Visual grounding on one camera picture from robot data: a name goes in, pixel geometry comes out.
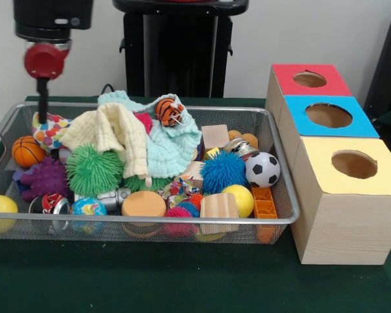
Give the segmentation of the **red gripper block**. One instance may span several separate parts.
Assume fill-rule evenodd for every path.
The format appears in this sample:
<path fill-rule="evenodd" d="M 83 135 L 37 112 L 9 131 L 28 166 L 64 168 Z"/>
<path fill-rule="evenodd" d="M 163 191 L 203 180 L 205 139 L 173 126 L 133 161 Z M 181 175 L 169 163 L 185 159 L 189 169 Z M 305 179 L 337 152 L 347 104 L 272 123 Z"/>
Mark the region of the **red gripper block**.
<path fill-rule="evenodd" d="M 49 42 L 29 42 L 23 64 L 27 73 L 36 79 L 38 93 L 38 120 L 47 123 L 48 82 L 58 78 L 64 70 L 65 59 L 71 49 L 71 40 L 53 44 Z"/>

